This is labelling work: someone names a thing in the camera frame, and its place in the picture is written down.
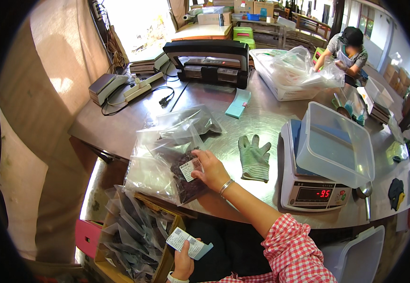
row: apron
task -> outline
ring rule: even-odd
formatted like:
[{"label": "apron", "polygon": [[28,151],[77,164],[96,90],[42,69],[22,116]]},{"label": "apron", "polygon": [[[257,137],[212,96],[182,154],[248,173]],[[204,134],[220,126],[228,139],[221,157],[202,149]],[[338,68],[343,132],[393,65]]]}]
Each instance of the apron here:
[{"label": "apron", "polygon": [[[351,59],[348,58],[348,56],[346,56],[342,50],[339,50],[337,52],[337,59],[342,61],[343,64],[345,64],[346,67],[351,68],[354,65],[354,61],[352,61]],[[355,75],[355,79],[360,78],[361,76],[361,71],[359,71],[356,75]]]}]

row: green plastic stool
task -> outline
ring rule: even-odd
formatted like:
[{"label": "green plastic stool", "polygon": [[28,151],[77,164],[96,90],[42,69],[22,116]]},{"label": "green plastic stool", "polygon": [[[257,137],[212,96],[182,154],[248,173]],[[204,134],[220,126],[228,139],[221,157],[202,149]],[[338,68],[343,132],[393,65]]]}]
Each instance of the green plastic stool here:
[{"label": "green plastic stool", "polygon": [[249,45],[249,49],[255,49],[255,40],[250,38],[235,38],[235,41],[239,41],[241,43],[247,43]]},{"label": "green plastic stool", "polygon": [[252,28],[234,27],[234,39],[236,39],[236,38],[254,39],[254,32],[252,31]]},{"label": "green plastic stool", "polygon": [[324,48],[317,47],[317,50],[315,50],[315,54],[314,54],[314,56],[312,57],[312,62],[314,63],[314,65],[316,64],[318,58],[321,56],[321,54],[322,54],[325,50],[326,50],[326,49],[324,49]]}]

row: white watch strap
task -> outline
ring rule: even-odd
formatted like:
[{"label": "white watch strap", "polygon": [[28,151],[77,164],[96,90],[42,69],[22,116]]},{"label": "white watch strap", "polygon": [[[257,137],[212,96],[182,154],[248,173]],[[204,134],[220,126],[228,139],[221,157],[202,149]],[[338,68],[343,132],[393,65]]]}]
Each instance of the white watch strap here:
[{"label": "white watch strap", "polygon": [[169,274],[168,274],[168,280],[169,280],[171,283],[189,283],[189,280],[179,280],[179,279],[177,279],[177,278],[172,277],[172,275],[171,275],[172,272],[173,272],[173,271],[169,272]]}]

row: work glove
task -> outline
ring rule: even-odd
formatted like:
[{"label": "work glove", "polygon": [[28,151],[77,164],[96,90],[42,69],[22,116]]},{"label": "work glove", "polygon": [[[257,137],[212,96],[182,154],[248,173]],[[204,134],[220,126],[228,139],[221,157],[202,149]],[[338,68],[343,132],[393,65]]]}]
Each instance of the work glove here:
[{"label": "work glove", "polygon": [[241,178],[267,183],[269,180],[269,153],[267,151],[271,148],[271,143],[266,143],[259,148],[259,140],[260,138],[256,134],[252,138],[252,144],[249,143],[245,135],[238,139],[239,158],[242,165]]}]

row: digital scale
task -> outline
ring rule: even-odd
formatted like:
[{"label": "digital scale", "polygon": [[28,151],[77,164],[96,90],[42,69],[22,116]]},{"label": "digital scale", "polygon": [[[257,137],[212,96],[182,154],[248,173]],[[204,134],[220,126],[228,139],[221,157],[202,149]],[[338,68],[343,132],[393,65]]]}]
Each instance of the digital scale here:
[{"label": "digital scale", "polygon": [[278,179],[282,180],[279,184],[281,206],[302,212],[325,212],[343,207],[350,197],[350,187],[337,184],[296,164],[300,128],[301,121],[288,120],[279,135],[277,152]]}]

